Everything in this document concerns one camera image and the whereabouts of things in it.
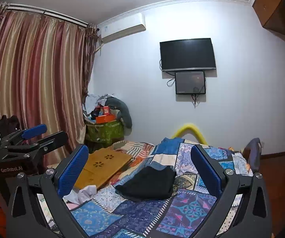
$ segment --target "patchwork quilt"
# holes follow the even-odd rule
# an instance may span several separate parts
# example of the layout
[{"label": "patchwork quilt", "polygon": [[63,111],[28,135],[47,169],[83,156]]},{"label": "patchwork quilt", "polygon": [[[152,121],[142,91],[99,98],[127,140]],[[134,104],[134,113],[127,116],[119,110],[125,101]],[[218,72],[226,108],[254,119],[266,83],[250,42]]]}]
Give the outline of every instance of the patchwork quilt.
[{"label": "patchwork quilt", "polygon": [[[155,146],[134,170],[122,173],[121,179],[99,190],[91,200],[72,211],[73,216],[91,238],[189,238],[216,201],[196,168],[190,151],[194,142],[180,138],[164,139]],[[237,174],[252,176],[240,153],[203,145],[212,158]],[[146,165],[157,162],[172,166],[177,172],[174,193],[166,200],[133,202],[115,193],[115,186],[130,180]],[[219,234],[232,222],[241,200],[237,195]]]}]

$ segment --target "tv screen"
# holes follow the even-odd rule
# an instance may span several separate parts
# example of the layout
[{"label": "tv screen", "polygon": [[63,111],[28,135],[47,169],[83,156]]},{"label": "tv screen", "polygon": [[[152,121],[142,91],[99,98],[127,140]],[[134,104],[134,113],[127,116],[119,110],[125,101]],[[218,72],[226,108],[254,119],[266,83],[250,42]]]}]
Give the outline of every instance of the tv screen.
[{"label": "tv screen", "polygon": [[175,94],[205,94],[205,92],[203,71],[175,73]]},{"label": "tv screen", "polygon": [[210,38],[160,42],[162,71],[216,69]]}]

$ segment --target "screw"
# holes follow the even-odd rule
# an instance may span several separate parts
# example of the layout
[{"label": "screw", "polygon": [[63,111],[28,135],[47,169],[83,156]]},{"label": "screw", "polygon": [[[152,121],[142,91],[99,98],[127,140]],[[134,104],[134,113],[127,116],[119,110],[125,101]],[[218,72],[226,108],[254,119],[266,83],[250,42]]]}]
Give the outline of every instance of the screw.
[{"label": "screw", "polygon": [[232,176],[234,174],[234,170],[233,169],[230,169],[230,168],[227,168],[225,170],[225,173],[228,174],[229,176]]},{"label": "screw", "polygon": [[45,173],[50,176],[51,174],[54,173],[54,169],[53,168],[49,168],[47,171],[45,171]]},{"label": "screw", "polygon": [[260,173],[255,173],[255,175],[256,175],[256,177],[258,178],[258,179],[261,179],[262,178],[262,174],[260,174]]},{"label": "screw", "polygon": [[17,178],[23,178],[25,176],[25,173],[23,173],[23,172],[20,172],[18,175],[17,175]]}]

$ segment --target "curtain rod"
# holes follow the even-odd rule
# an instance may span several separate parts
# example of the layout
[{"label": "curtain rod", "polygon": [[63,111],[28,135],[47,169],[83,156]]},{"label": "curtain rod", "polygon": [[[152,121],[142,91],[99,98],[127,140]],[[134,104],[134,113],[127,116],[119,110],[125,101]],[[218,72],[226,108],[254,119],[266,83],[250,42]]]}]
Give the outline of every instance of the curtain rod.
[{"label": "curtain rod", "polygon": [[88,25],[88,23],[81,21],[81,20],[78,20],[76,18],[70,17],[68,15],[64,15],[64,14],[59,13],[59,12],[51,11],[51,10],[40,8],[40,7],[30,6],[30,5],[10,3],[7,10],[9,10],[9,11],[24,11],[24,12],[33,12],[33,13],[43,14],[43,15],[51,16],[51,17],[59,19],[59,20],[68,21],[70,23],[79,25],[79,26],[84,27],[84,28],[86,28]]}]

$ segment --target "folded black shirt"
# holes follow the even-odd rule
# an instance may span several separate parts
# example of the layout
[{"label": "folded black shirt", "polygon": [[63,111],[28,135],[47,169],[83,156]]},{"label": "folded black shirt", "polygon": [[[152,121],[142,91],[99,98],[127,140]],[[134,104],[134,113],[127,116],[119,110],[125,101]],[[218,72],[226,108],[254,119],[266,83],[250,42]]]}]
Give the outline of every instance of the folded black shirt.
[{"label": "folded black shirt", "polygon": [[135,202],[170,198],[176,172],[170,166],[156,170],[146,166],[132,179],[115,187],[116,193]]}]

